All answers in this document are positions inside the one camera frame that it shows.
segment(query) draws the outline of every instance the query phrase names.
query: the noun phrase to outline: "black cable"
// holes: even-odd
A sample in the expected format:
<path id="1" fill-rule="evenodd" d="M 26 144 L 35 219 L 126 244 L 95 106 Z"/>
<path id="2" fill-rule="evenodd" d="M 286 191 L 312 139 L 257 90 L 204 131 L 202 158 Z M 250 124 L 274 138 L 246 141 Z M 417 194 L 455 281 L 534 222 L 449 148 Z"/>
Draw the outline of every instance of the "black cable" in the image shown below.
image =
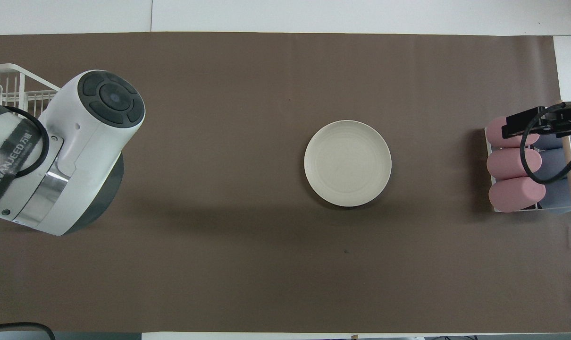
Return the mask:
<path id="1" fill-rule="evenodd" d="M 38 128 L 38 130 L 40 130 L 40 134 L 42 135 L 42 152 L 40 152 L 40 156 L 32 165 L 28 166 L 26 169 L 21 170 L 15 175 L 15 178 L 18 179 L 19 177 L 31 174 L 34 170 L 38 168 L 38 166 L 44 163 L 46 156 L 49 154 L 49 144 L 50 144 L 49 134 L 46 132 L 44 125 L 42 125 L 42 123 L 40 123 L 40 121 L 36 119 L 35 116 L 32 116 L 28 112 L 18 108 L 14 108 L 12 106 L 5 106 L 5 108 L 7 108 L 11 112 L 15 112 L 20 116 L 23 116 L 23 118 L 26 118 L 27 120 L 32 122 Z"/>
<path id="2" fill-rule="evenodd" d="M 473 335 L 473 336 L 462 335 L 461 337 L 467 338 L 467 339 L 470 339 L 470 340 L 478 340 L 478 337 L 477 337 L 476 335 Z M 440 338 L 443 338 L 443 339 L 445 339 L 445 340 L 451 340 L 451 338 L 449 338 L 449 336 L 439 336 L 439 337 L 437 337 L 437 338 L 433 338 L 432 340 L 437 340 L 437 339 L 440 339 Z"/>
<path id="3" fill-rule="evenodd" d="M 42 323 L 0 323 L 0 331 L 6 331 L 7 329 L 13 329 L 18 327 L 29 327 L 29 328 L 38 328 L 45 331 L 48 334 L 50 340 L 55 340 L 55 334 L 49 327 L 46 327 Z"/>
<path id="4" fill-rule="evenodd" d="M 535 182 L 537 182 L 539 184 L 554 183 L 555 181 L 563 178 L 571 170 L 571 161 L 570 161 L 568 164 L 566 164 L 566 166 L 564 166 L 564 168 L 562 168 L 562 170 L 560 170 L 560 172 L 558 174 L 555 174 L 554 176 L 544 180 L 544 179 L 541 179 L 541 178 L 538 178 L 537 176 L 535 176 L 535 174 L 529 168 L 529 164 L 527 164 L 527 157 L 525 156 L 525 149 L 526 149 L 525 146 L 527 144 L 527 137 L 529 136 L 531 129 L 535 126 L 535 124 L 540 119 L 540 117 L 542 117 L 544 114 L 548 113 L 552 108 L 554 108 L 555 110 L 557 110 L 559 108 L 564 108 L 564 103 L 550 106 L 547 110 L 536 114 L 533 117 L 533 119 L 531 119 L 531 121 L 529 121 L 529 124 L 527 125 L 527 127 L 525 127 L 525 131 L 523 131 L 522 137 L 521 137 L 521 163 L 522 163 L 522 167 L 525 169 L 525 172 L 527 173 L 527 175 L 532 180 L 534 180 Z"/>

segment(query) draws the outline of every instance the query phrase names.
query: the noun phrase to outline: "pink cylinder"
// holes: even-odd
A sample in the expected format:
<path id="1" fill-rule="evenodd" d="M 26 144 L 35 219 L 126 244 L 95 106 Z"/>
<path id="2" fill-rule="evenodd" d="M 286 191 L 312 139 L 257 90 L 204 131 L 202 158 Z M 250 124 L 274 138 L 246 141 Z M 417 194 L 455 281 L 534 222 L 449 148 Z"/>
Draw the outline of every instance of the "pink cylinder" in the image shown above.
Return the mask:
<path id="1" fill-rule="evenodd" d="M 532 172 L 539 170 L 542 166 L 542 156 L 533 149 L 525 149 L 525 156 L 529 169 Z M 522 167 L 520 148 L 493 151 L 487 159 L 487 170 L 497 180 L 527 176 L 527 172 Z"/>
<path id="2" fill-rule="evenodd" d="M 544 185 L 529 177 L 518 177 L 496 182 L 489 189 L 489 200 L 495 209 L 512 213 L 539 202 L 545 194 Z"/>
<path id="3" fill-rule="evenodd" d="M 506 125 L 506 117 L 498 117 L 493 119 L 487 125 L 487 141 L 493 148 L 518 148 L 521 145 L 521 136 L 512 138 L 502 138 L 502 127 Z M 539 138 L 538 134 L 530 134 L 527 137 L 527 145 L 531 145 Z"/>

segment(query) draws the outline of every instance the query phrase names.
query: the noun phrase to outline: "white table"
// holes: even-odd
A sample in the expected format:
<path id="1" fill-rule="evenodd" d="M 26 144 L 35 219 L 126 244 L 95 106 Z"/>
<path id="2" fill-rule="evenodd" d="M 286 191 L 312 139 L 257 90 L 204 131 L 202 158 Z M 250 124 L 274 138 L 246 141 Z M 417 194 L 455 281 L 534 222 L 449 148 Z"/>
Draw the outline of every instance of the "white table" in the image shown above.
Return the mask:
<path id="1" fill-rule="evenodd" d="M 553 35 L 561 99 L 571 100 L 571 0 L 0 1 L 0 34 L 158 31 Z M 15 46 L 15 53 L 27 52 Z M 285 340 L 352 335 L 148 333 L 143 338 Z M 428 336 L 359 337 L 423 335 Z"/>

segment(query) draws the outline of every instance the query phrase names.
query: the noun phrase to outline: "ceramic plate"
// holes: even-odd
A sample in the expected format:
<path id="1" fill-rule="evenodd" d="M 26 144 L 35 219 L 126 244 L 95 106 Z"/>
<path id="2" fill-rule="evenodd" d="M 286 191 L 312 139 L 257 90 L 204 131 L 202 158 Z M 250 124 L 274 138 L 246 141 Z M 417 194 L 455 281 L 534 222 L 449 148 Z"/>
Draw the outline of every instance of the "ceramic plate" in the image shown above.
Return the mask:
<path id="1" fill-rule="evenodd" d="M 391 168 L 384 138 L 354 120 L 322 127 L 304 154 L 304 171 L 313 190 L 339 206 L 359 206 L 376 198 L 386 186 Z"/>

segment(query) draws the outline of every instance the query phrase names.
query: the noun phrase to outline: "rack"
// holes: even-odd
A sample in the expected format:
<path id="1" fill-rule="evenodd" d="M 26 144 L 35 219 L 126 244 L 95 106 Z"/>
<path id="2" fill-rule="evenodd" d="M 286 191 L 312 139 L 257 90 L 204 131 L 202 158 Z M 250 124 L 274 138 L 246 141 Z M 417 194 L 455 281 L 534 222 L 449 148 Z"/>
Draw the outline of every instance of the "rack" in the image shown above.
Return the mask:
<path id="1" fill-rule="evenodd" d="M 493 152 L 493 147 L 491 146 L 491 143 L 488 142 L 487 140 L 487 129 L 485 128 L 485 142 L 487 144 L 487 156 L 489 157 L 491 155 L 491 153 Z M 566 137 L 562 137 L 562 146 L 564 149 L 564 157 L 566 162 L 570 162 L 571 161 L 571 138 L 569 136 Z M 495 177 L 491 176 L 491 174 L 489 174 L 489 176 L 491 177 L 491 185 L 494 185 L 496 180 Z M 571 171 L 567 174 L 567 177 L 569 179 L 569 192 L 571 195 Z M 562 207 L 552 207 L 552 208 L 542 208 L 539 207 L 537 204 L 534 204 L 533 206 L 530 207 L 526 207 L 523 210 L 518 210 L 518 211 L 536 211 L 536 210 L 551 210 L 551 209 L 563 209 L 563 208 L 571 208 L 571 206 L 562 206 Z M 496 211 L 497 213 L 501 213 L 501 211 L 493 208 L 494 211 Z"/>
<path id="2" fill-rule="evenodd" d="M 23 67 L 0 64 L 0 105 L 20 108 L 38 118 L 58 90 Z"/>

